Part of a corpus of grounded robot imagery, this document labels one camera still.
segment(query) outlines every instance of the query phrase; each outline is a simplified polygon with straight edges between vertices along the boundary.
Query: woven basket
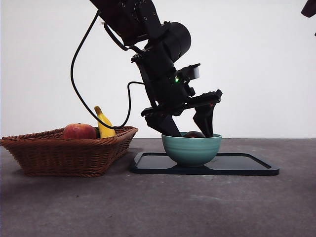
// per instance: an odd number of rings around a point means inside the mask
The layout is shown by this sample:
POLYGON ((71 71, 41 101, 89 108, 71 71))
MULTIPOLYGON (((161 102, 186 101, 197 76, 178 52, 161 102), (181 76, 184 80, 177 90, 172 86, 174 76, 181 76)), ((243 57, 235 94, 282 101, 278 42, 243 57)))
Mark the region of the woven basket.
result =
POLYGON ((3 137, 0 145, 29 176, 97 177, 127 152, 138 129, 126 126, 101 139, 62 139, 63 131, 3 137))

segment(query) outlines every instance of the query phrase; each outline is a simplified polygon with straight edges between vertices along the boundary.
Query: red apple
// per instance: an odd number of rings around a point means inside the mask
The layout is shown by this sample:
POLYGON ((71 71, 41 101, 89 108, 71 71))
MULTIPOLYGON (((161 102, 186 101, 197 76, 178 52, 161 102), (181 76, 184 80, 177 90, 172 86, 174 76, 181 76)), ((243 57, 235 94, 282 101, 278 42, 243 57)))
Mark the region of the red apple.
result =
POLYGON ((190 131, 184 134, 182 137, 205 137, 205 135, 201 132, 190 131))
POLYGON ((95 128, 89 124, 71 123, 64 128, 64 139, 93 139, 97 138, 95 128))

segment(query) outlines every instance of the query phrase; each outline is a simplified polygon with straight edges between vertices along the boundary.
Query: teal bowl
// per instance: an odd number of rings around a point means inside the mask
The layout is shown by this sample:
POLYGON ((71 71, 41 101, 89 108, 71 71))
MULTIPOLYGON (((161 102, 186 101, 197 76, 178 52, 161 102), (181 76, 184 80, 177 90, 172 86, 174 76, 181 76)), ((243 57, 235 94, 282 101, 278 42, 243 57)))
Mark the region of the teal bowl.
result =
POLYGON ((210 162, 218 153, 222 136, 190 138, 161 135, 164 150, 178 165, 199 167, 210 162))

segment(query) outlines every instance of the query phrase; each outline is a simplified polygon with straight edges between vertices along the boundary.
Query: white wall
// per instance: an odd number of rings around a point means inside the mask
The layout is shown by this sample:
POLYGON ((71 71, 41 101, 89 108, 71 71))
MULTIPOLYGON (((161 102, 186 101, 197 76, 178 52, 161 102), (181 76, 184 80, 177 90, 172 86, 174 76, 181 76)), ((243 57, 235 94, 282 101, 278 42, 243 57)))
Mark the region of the white wall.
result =
MULTIPOLYGON (((214 131, 231 138, 316 138, 316 17, 300 14, 306 0, 155 0, 160 21, 178 21, 192 36, 175 66, 201 63, 197 94, 223 91, 214 131)), ((88 0, 1 1, 1 136, 96 125, 70 83, 72 56, 95 15, 88 0)), ((126 85, 141 81, 133 52, 119 49, 101 19, 75 65, 88 105, 99 105, 115 125, 127 113, 126 85)), ((132 86, 128 125, 136 137, 160 137, 141 111, 150 106, 132 86)), ((175 121, 198 130, 194 110, 175 121)))

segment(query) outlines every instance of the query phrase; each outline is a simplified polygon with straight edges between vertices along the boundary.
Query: black cable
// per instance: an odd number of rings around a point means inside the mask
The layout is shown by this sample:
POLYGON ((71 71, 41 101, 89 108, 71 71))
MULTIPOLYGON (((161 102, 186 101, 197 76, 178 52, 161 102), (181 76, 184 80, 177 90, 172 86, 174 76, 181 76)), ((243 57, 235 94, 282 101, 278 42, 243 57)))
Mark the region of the black cable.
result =
POLYGON ((130 89, 129 89, 129 86, 130 86, 131 84, 143 84, 143 83, 142 83, 142 82, 138 82, 138 81, 131 81, 131 82, 129 82, 129 83, 127 84, 127 92, 128 92, 128 113, 127 113, 127 117, 126 117, 126 119, 125 119, 125 121, 124 121, 124 123, 123 123, 122 125, 120 125, 120 126, 109 126, 109 125, 105 124, 104 122, 102 122, 102 121, 91 111, 91 109, 87 106, 87 104, 85 103, 85 101, 83 100, 83 98, 80 96, 80 94, 79 94, 79 92, 78 92, 78 90, 77 90, 77 88, 76 88, 75 82, 74 82, 74 64, 75 64, 75 61, 76 61, 76 57, 77 57, 77 55, 78 55, 78 53, 79 53, 79 51, 80 51, 80 49, 81 49, 81 47, 82 47, 82 45, 83 45, 85 39, 87 38, 88 34, 90 33, 90 31, 91 31, 91 29, 92 29, 92 26, 94 25, 95 21, 97 20, 99 14, 100 14, 100 11, 98 10, 97 13, 96 13, 96 15, 94 16, 94 18, 93 18, 93 20, 92 20, 90 26, 89 26, 87 32, 86 32, 85 35, 83 36, 83 38, 82 38, 82 40, 81 40, 81 42, 80 42, 80 44, 79 44, 79 46, 78 46, 78 48, 77 48, 75 54, 74 54, 73 60, 72 60, 72 62, 71 62, 71 67, 70 67, 70 78, 71 78, 71 83, 72 83, 72 85, 73 85, 73 88, 74 88, 74 90, 75 90, 77 96, 79 97, 79 99, 81 100, 81 102, 83 103, 83 105, 85 106, 85 108, 89 111, 89 113, 90 113, 99 123, 101 123, 103 126, 105 126, 105 127, 107 127, 107 128, 110 128, 110 129, 120 129, 120 128, 122 128, 122 127, 125 126, 125 124, 127 123, 128 119, 129 119, 129 115, 130 115, 130 110, 131 110, 131 98, 130 98, 130 89))
POLYGON ((106 32, 109 34, 109 36, 111 37, 111 39, 124 51, 128 51, 129 49, 132 49, 135 51, 135 53, 143 53, 143 51, 138 48, 135 45, 130 46, 129 48, 125 47, 119 40, 118 38, 115 37, 115 35, 112 33, 112 31, 110 30, 109 26, 107 25, 106 22, 104 22, 104 29, 106 30, 106 32))

